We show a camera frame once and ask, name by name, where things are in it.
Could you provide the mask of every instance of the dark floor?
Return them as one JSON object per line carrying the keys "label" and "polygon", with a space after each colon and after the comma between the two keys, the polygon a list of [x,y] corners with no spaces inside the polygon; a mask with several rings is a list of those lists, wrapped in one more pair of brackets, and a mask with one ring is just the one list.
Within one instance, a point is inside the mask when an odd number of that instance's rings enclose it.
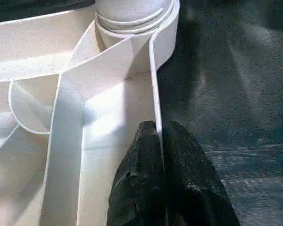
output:
{"label": "dark floor", "polygon": [[181,0],[163,120],[199,140],[242,225],[283,226],[283,0],[209,2]]}

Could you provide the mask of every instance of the cylindrical column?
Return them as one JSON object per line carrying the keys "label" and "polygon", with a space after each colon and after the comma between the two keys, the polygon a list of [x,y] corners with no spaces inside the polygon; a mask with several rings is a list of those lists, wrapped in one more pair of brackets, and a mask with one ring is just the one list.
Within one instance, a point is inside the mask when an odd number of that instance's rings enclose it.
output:
{"label": "cylindrical column", "polygon": [[173,5],[174,0],[96,0],[97,19],[115,33],[143,33],[164,21]]}

